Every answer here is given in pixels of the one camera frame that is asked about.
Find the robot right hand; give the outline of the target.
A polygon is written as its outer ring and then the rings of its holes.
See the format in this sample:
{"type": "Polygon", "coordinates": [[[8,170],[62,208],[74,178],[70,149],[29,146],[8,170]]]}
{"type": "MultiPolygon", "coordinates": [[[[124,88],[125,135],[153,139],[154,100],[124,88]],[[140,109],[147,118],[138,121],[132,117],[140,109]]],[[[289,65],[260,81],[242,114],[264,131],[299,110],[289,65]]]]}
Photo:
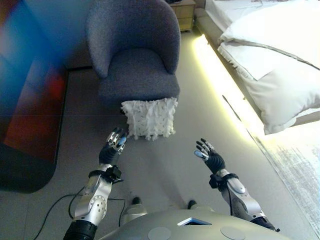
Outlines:
{"type": "Polygon", "coordinates": [[[194,155],[202,159],[214,175],[225,168],[224,159],[216,152],[214,146],[204,138],[196,141],[194,155]]]}

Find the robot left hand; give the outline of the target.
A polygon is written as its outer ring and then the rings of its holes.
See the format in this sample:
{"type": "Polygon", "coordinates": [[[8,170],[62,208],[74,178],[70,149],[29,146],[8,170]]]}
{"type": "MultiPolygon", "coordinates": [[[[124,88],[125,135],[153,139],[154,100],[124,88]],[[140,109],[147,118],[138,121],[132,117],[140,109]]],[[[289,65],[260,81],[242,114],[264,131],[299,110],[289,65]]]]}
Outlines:
{"type": "Polygon", "coordinates": [[[127,132],[120,127],[114,128],[106,139],[105,145],[102,147],[98,160],[102,165],[115,165],[118,156],[123,152],[127,142],[127,132]]]}

